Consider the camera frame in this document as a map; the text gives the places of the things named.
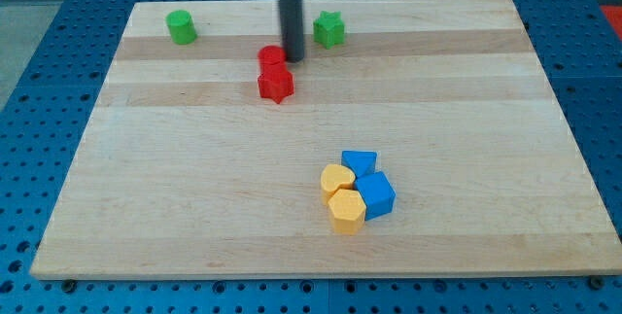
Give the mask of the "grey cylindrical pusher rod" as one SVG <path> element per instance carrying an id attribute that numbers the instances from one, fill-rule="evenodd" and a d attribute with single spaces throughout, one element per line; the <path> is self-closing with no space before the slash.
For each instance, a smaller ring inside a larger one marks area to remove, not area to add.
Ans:
<path id="1" fill-rule="evenodd" d="M 305 57 L 303 0 L 277 0 L 277 4 L 286 60 L 298 63 Z"/>

